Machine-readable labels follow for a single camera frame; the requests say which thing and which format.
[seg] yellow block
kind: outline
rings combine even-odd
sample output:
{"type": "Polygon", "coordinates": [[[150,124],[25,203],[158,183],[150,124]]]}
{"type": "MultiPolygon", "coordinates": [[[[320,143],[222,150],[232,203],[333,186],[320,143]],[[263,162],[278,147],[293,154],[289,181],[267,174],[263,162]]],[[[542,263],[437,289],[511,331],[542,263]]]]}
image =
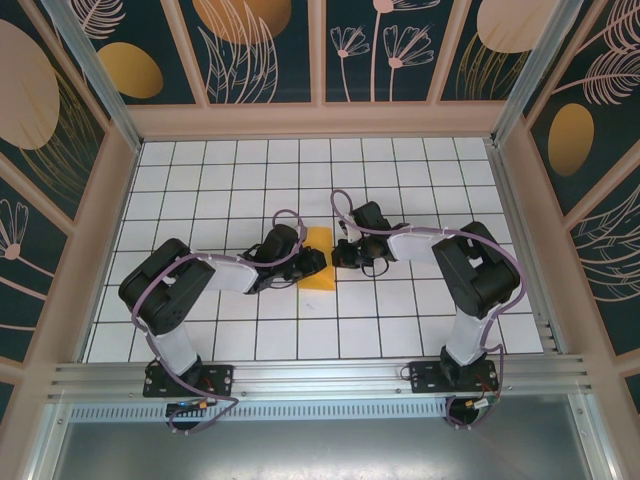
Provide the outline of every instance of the yellow block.
{"type": "Polygon", "coordinates": [[[335,290],[336,271],[331,265],[331,251],[333,250],[333,232],[329,227],[309,227],[305,247],[315,248],[324,253],[327,268],[315,275],[303,278],[298,282],[299,288],[307,290],[335,290]]]}

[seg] black mounting plate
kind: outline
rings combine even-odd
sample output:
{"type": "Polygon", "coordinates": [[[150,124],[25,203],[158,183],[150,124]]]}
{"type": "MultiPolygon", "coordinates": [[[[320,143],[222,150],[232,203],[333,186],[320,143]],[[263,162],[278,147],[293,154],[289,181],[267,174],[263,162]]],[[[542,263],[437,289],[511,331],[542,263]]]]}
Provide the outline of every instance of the black mounting plate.
{"type": "MultiPolygon", "coordinates": [[[[195,385],[199,390],[216,395],[231,395],[233,365],[203,365],[200,380],[195,385]]],[[[160,365],[146,368],[142,396],[145,398],[196,397],[186,388],[177,385],[160,365]]]]}
{"type": "Polygon", "coordinates": [[[482,360],[474,365],[473,374],[467,375],[457,387],[453,387],[444,376],[439,360],[411,362],[408,367],[413,393],[482,392],[482,383],[476,375],[480,375],[493,390],[498,389],[496,366],[491,360],[482,360]]]}

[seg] purple cable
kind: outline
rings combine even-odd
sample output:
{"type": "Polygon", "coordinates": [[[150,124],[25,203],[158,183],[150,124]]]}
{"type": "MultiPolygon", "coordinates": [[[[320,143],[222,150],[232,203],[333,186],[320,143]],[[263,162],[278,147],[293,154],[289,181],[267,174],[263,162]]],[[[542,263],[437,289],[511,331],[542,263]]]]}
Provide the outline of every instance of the purple cable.
{"type": "MultiPolygon", "coordinates": [[[[340,189],[336,189],[333,190],[331,192],[331,208],[333,209],[333,212],[337,215],[337,217],[342,220],[345,224],[349,225],[351,228],[354,228],[362,233],[368,233],[370,235],[391,235],[391,234],[399,234],[399,233],[436,233],[436,234],[444,234],[444,235],[458,235],[461,237],[466,237],[466,238],[470,238],[472,240],[476,240],[480,243],[483,243],[491,248],[493,248],[494,250],[496,250],[498,253],[500,253],[502,256],[504,256],[505,258],[507,258],[511,264],[514,266],[514,268],[517,270],[518,274],[520,275],[520,281],[522,282],[522,288],[520,289],[520,292],[518,293],[518,295],[516,295],[516,298],[514,298],[511,302],[507,303],[506,305],[502,305],[500,307],[498,307],[497,309],[495,309],[493,311],[493,313],[491,314],[491,317],[489,317],[489,320],[487,321],[487,324],[484,327],[484,330],[482,331],[482,337],[480,337],[480,347],[485,351],[485,352],[495,352],[496,350],[500,351],[500,378],[498,380],[498,391],[496,392],[496,396],[500,397],[500,393],[502,392],[502,381],[504,379],[504,347],[502,344],[498,344],[493,348],[486,348],[485,344],[487,343],[487,337],[489,336],[489,331],[491,330],[491,327],[493,326],[494,322],[496,321],[496,319],[498,318],[499,315],[502,315],[504,312],[506,312],[507,310],[509,310],[510,308],[512,308],[513,306],[515,306],[518,302],[520,302],[520,300],[522,300],[522,298],[525,296],[525,294],[527,293],[527,277],[524,273],[524,269],[522,268],[522,266],[518,263],[518,261],[513,258],[513,256],[507,252],[504,248],[502,248],[500,245],[498,245],[495,242],[492,242],[491,240],[488,240],[484,237],[481,237],[480,235],[476,235],[474,233],[469,233],[469,232],[464,232],[462,230],[457,230],[457,229],[449,229],[449,228],[434,228],[434,227],[404,227],[404,228],[400,228],[398,230],[372,230],[370,228],[362,228],[358,225],[356,225],[355,223],[349,221],[344,215],[342,215],[342,213],[340,213],[340,211],[338,210],[338,207],[336,206],[336,202],[335,202],[335,194],[336,193],[340,193],[342,195],[344,195],[344,197],[347,199],[347,201],[349,202],[349,212],[353,211],[353,201],[351,200],[351,197],[349,196],[349,194],[347,192],[345,192],[344,190],[340,190],[340,189]]],[[[446,420],[449,423],[449,425],[458,428],[459,426],[463,426],[463,424],[461,422],[459,422],[458,420],[456,420],[455,418],[451,417],[450,415],[450,410],[451,410],[451,404],[453,403],[453,401],[456,399],[456,396],[453,395],[451,397],[449,397],[447,399],[447,406],[446,406],[446,420]]],[[[482,423],[484,423],[487,418],[490,416],[490,413],[493,411],[493,407],[490,408],[487,413],[484,414],[484,416],[482,416],[482,418],[480,418],[480,420],[478,420],[476,422],[476,426],[481,425],[482,423]]]]}
{"type": "Polygon", "coordinates": [[[145,302],[147,297],[151,294],[153,289],[156,288],[160,284],[160,282],[162,282],[162,280],[169,273],[174,271],[176,268],[178,268],[183,263],[189,262],[189,261],[191,261],[191,260],[193,260],[195,258],[205,258],[205,259],[208,259],[208,260],[222,260],[222,261],[232,260],[232,261],[236,261],[238,263],[242,263],[244,265],[248,265],[248,266],[251,266],[251,267],[275,267],[275,266],[280,265],[282,263],[285,263],[286,261],[291,259],[294,255],[296,255],[298,253],[298,251],[302,247],[302,243],[306,240],[306,238],[307,238],[307,228],[304,226],[304,222],[302,221],[302,218],[300,217],[300,215],[298,215],[293,210],[289,210],[289,209],[278,210],[276,212],[276,214],[273,216],[272,225],[275,226],[276,218],[281,213],[291,213],[298,220],[298,226],[300,227],[300,234],[299,234],[299,238],[298,238],[298,243],[293,247],[293,249],[291,250],[291,253],[289,255],[287,255],[286,257],[281,258],[280,260],[277,260],[275,262],[257,263],[257,262],[251,262],[249,260],[245,260],[245,259],[242,259],[242,258],[238,258],[238,257],[235,257],[235,258],[234,257],[228,257],[226,255],[199,253],[199,252],[198,253],[191,253],[191,254],[186,255],[184,257],[181,257],[178,260],[176,260],[175,262],[173,262],[171,265],[169,265],[167,268],[165,268],[156,278],[154,278],[151,281],[151,283],[149,284],[149,286],[144,289],[144,291],[142,292],[142,295],[140,295],[140,297],[136,301],[135,305],[133,306],[133,310],[131,311],[131,321],[133,322],[133,324],[134,324],[134,326],[136,328],[139,328],[144,333],[145,339],[147,340],[147,345],[149,345],[149,348],[153,352],[153,355],[158,360],[158,363],[160,363],[162,368],[164,368],[164,370],[169,374],[169,376],[171,377],[171,379],[175,383],[177,383],[181,387],[183,387],[183,388],[195,393],[198,396],[201,396],[201,397],[204,397],[204,398],[208,398],[208,399],[212,399],[212,400],[216,400],[216,401],[231,402],[230,405],[228,405],[226,408],[224,408],[220,413],[218,413],[211,420],[207,420],[206,422],[199,423],[198,425],[196,425],[195,427],[193,427],[193,428],[191,428],[189,430],[178,430],[174,426],[173,420],[176,417],[176,415],[178,415],[180,413],[179,410],[176,410],[169,417],[169,426],[171,427],[173,433],[180,432],[183,435],[189,435],[190,433],[200,432],[200,431],[204,430],[205,428],[210,427],[211,425],[213,425],[220,417],[222,417],[229,410],[231,410],[233,407],[235,407],[238,404],[239,400],[237,398],[234,398],[234,397],[227,397],[227,396],[224,396],[224,395],[216,395],[214,393],[205,392],[204,390],[200,390],[198,388],[195,388],[195,387],[189,385],[188,383],[186,383],[175,372],[173,372],[173,370],[171,370],[171,368],[169,367],[167,362],[162,358],[162,355],[160,354],[160,351],[158,350],[156,345],[151,340],[150,335],[152,335],[152,334],[149,332],[149,329],[147,328],[147,326],[143,325],[142,323],[140,323],[138,321],[138,314],[140,313],[140,308],[142,307],[142,304],[145,302]]]}

